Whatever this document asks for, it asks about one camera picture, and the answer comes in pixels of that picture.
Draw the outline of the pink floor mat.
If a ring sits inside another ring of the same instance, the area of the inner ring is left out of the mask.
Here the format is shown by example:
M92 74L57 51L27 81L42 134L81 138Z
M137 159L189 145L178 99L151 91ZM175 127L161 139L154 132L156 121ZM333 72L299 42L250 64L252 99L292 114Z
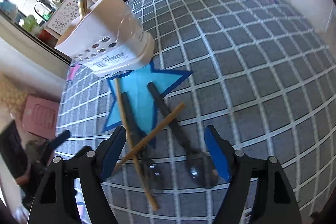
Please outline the pink floor mat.
M28 96L22 115L22 127L34 135L53 139L59 103L43 98Z

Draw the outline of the grey checkered tablecloth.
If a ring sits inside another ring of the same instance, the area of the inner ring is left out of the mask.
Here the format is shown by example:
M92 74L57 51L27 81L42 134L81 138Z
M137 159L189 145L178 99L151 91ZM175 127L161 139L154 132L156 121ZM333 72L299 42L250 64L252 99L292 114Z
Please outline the grey checkered tablecloth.
M154 69L192 71L167 94L171 108L184 102L181 129L206 151L204 129L250 157L275 156L288 177L302 222L321 211L335 188L335 59L308 21L284 0L129 0L154 38ZM71 138L56 150L71 158L95 149L114 103L108 77L80 68L62 92L57 133ZM119 223L211 223L227 192L197 186L185 150L171 130L149 151L163 175L153 211L133 163L102 185Z

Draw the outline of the beige utensil holder caddy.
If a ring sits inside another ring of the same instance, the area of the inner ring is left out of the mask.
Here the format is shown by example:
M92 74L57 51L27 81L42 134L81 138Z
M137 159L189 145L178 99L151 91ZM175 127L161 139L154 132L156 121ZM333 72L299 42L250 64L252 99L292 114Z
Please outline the beige utensil holder caddy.
M97 77L147 66L155 42L123 0L98 0L77 17L56 49L91 69Z

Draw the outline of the white perforated storage cart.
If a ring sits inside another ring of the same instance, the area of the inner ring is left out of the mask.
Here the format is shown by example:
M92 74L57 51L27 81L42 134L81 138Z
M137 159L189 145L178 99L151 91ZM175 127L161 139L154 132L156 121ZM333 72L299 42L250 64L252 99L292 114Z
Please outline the white perforated storage cart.
M90 8L97 1L87 0L87 7ZM79 15L77 0L64 0L47 22L45 30L53 37L59 39L70 23Z

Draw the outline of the black handled spoon right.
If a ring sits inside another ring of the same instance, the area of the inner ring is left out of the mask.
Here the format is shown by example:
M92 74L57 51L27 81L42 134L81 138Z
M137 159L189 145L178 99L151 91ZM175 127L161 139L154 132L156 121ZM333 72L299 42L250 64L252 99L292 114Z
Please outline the black handled spoon right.
M153 82L147 84L147 89L154 99L154 102L163 117L170 114L170 109L165 103L163 97L159 93ZM209 156L203 151L194 148L186 134L181 129L176 118L169 123L174 137L178 144L186 152L186 169L194 183L203 188L213 188L218 182L218 173Z

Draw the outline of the black handled spoon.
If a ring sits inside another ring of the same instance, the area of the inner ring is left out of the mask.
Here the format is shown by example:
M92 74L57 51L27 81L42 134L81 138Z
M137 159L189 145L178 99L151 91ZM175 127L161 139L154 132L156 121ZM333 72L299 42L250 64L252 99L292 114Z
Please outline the black handled spoon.
M146 134L139 129L135 122L135 117L131 109L129 97L126 92L121 94L123 107L125 110L126 120L130 129L130 137L133 145L137 145ZM137 159L141 167L141 174L145 180L145 186L151 194L159 196L163 192L163 176L158 165L149 158L147 145L137 154Z
M170 109L165 103L163 97L159 93L153 82L147 84L147 89L154 99L154 102L163 117L170 114ZM203 188L213 188L218 182L218 173L209 156L203 151L194 148L186 134L181 129L176 118L169 123L174 137L178 144L186 152L186 169L194 183Z

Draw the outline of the black handled spoon left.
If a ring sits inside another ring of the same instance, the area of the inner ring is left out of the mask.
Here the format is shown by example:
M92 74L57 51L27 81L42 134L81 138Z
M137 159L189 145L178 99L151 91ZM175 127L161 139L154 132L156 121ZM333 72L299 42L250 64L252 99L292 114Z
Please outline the black handled spoon left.
M137 145L146 134L139 129L135 122L135 117L131 109L129 97L126 92L121 94L123 107L125 110L126 120L130 129L130 137L133 145ZM137 154L137 159L141 167L141 174L145 180L145 186L151 194L159 196L163 192L163 176L158 165L149 158L147 145Z

